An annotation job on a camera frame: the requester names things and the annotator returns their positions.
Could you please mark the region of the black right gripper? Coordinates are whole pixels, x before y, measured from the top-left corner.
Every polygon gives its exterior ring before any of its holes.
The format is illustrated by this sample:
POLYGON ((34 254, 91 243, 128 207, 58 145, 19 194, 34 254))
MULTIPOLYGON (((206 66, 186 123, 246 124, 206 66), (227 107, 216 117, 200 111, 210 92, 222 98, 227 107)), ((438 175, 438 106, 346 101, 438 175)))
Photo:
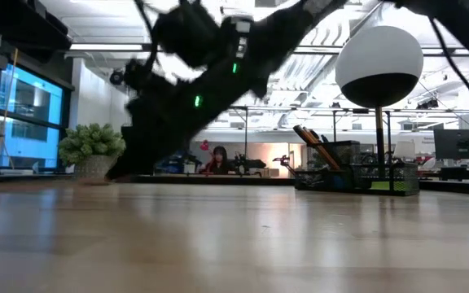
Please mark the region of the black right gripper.
POLYGON ((154 165, 185 147, 204 128, 204 95, 141 93, 128 102, 131 125, 122 129, 125 149, 105 178, 116 181, 153 172, 154 165))

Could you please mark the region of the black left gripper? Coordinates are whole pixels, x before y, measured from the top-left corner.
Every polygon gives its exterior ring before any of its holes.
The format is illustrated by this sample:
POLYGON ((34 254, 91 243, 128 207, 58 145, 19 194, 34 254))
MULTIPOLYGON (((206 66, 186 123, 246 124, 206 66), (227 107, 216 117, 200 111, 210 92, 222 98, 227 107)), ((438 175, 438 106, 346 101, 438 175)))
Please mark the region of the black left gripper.
POLYGON ((0 37, 42 63, 72 45, 67 26, 40 0, 0 0, 0 37))

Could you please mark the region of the green sticky note pad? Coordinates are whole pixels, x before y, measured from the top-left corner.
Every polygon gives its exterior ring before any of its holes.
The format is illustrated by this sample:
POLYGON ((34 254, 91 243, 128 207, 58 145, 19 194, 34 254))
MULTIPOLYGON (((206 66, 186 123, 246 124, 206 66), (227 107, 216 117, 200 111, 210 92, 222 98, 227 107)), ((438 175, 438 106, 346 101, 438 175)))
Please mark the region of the green sticky note pad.
MULTIPOLYGON (((403 191, 403 192, 417 192, 419 191, 419 183, 408 182, 408 181, 394 181, 393 182, 394 191, 403 191)), ((372 190, 390 190, 389 181, 373 181, 371 183, 372 190)))

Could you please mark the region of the black mesh desk organizer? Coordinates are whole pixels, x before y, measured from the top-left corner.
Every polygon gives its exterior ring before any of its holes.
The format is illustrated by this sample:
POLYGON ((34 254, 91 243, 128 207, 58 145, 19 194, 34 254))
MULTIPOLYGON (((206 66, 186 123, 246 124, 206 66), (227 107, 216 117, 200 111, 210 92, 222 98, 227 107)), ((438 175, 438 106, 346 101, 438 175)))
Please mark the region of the black mesh desk organizer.
POLYGON ((419 183, 416 164, 400 160, 379 164, 375 155, 360 152, 360 143, 357 141, 338 141, 330 144, 340 159, 341 170, 330 169, 316 151, 308 146, 307 169, 296 172, 296 189, 347 193, 347 190, 335 190, 331 187, 332 173, 351 173, 354 180, 353 189, 370 189, 373 181, 389 181, 390 191, 393 191, 394 181, 419 183))

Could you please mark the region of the blue storage bins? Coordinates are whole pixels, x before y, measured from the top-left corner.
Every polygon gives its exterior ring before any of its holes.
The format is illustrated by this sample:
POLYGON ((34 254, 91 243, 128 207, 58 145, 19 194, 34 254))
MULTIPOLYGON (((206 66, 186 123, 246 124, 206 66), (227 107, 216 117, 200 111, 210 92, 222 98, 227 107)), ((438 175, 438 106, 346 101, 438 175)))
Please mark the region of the blue storage bins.
POLYGON ((175 153, 170 155, 154 166, 155 173, 183 173, 186 155, 184 153, 175 153))

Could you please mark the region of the green plant in patterned pot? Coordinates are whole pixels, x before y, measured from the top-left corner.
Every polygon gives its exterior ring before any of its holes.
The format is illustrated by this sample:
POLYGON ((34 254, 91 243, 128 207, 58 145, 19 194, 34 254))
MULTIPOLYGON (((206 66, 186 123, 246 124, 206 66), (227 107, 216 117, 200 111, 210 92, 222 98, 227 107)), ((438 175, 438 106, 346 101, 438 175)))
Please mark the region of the green plant in patterned pot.
POLYGON ((66 167, 73 167, 73 176, 84 185, 107 185, 106 173, 125 149, 120 132, 110 124, 77 125, 66 129, 59 142, 59 158, 66 167))

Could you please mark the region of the person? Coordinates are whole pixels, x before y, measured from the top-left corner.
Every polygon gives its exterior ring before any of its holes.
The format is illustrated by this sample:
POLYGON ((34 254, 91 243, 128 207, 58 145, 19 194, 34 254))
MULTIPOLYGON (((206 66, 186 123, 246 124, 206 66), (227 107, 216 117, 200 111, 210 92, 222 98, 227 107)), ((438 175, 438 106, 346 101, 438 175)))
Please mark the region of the person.
POLYGON ((225 147, 216 146, 213 149, 212 160, 208 163, 206 171, 216 175, 227 175, 231 170, 230 162, 227 159, 225 147))

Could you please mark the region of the large glass window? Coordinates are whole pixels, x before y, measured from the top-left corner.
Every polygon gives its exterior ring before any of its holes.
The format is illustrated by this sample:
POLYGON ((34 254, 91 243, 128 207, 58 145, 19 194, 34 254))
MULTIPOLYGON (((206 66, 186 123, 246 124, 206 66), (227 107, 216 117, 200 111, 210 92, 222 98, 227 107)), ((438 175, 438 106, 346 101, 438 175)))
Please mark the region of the large glass window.
POLYGON ((17 66, 0 70, 0 167, 60 166, 64 89, 17 66))

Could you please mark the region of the white globe lamp black base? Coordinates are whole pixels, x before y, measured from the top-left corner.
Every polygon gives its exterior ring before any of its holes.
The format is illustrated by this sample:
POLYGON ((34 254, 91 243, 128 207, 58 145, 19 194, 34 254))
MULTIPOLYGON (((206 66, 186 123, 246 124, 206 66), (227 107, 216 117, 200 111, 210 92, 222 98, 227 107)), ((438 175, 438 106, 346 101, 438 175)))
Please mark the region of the white globe lamp black base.
POLYGON ((400 102, 423 70, 418 40, 394 26, 368 28, 351 37, 335 63, 335 82, 351 103, 375 112, 379 176, 386 173, 383 108, 400 102))

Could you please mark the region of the dark computer monitor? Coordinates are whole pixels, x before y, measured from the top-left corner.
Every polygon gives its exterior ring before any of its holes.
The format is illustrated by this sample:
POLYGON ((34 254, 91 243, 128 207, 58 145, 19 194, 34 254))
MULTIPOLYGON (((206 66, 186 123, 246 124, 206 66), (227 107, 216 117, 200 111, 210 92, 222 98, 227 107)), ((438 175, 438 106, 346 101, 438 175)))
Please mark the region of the dark computer monitor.
POLYGON ((469 160, 469 129, 434 129, 438 160, 469 160))

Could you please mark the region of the black aluminium table frame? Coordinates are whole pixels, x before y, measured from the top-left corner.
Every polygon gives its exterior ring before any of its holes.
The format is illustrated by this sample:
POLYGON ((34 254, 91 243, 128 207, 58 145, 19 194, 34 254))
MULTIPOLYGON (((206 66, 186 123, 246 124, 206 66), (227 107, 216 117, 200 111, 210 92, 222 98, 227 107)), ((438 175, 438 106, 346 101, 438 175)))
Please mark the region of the black aluminium table frame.
MULTIPOLYGON (((0 182, 14 181, 76 181, 71 175, 59 174, 39 174, 39 175, 0 175, 0 182)), ((265 177, 240 177, 240 176, 135 176, 120 179, 119 183, 136 184, 171 184, 171 185, 214 185, 214 186, 294 186, 293 179, 286 178, 265 178, 265 177)), ((419 189, 439 192, 449 192, 469 195, 469 182, 458 181, 421 181, 419 189)), ((390 196, 410 196, 418 192, 403 192, 390 190, 351 189, 348 194, 362 195, 390 195, 390 196)))

